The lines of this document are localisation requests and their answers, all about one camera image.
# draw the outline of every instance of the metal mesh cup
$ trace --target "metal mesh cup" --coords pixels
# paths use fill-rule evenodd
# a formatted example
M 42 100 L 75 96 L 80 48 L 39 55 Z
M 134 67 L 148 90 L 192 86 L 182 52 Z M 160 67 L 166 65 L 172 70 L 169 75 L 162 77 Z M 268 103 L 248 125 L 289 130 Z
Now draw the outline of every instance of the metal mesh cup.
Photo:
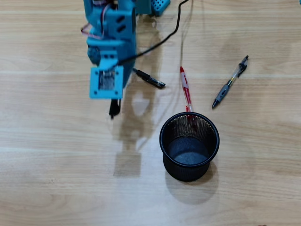
M 198 113 L 176 114 L 167 120 L 160 132 L 165 169 L 181 181 L 193 181 L 203 176 L 219 145 L 216 127 Z

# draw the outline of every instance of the red and white pen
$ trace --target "red and white pen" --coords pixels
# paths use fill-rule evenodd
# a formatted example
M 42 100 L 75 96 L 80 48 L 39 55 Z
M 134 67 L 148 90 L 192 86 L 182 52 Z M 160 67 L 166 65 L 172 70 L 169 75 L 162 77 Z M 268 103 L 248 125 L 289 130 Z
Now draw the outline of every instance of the red and white pen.
M 181 80 L 182 80 L 182 87 L 186 99 L 186 111 L 187 112 L 193 112 L 192 103 L 191 103 L 191 97 L 189 93 L 189 86 L 186 78 L 185 71 L 182 67 L 180 67 L 180 74 L 181 74 Z

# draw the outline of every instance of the wood grain surface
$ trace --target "wood grain surface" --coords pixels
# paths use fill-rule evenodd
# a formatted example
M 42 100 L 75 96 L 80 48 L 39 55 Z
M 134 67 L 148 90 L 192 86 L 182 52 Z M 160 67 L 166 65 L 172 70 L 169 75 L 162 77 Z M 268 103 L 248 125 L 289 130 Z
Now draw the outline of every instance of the wood grain surface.
M 140 51 L 174 29 L 179 2 L 139 18 Z M 179 32 L 136 63 L 166 89 L 132 76 L 113 121 L 108 100 L 89 98 L 85 22 L 81 0 L 0 1 L 1 226 L 301 225 L 298 0 L 190 0 Z M 221 138 L 192 183 L 166 173 L 158 142 L 185 111 L 180 65 Z

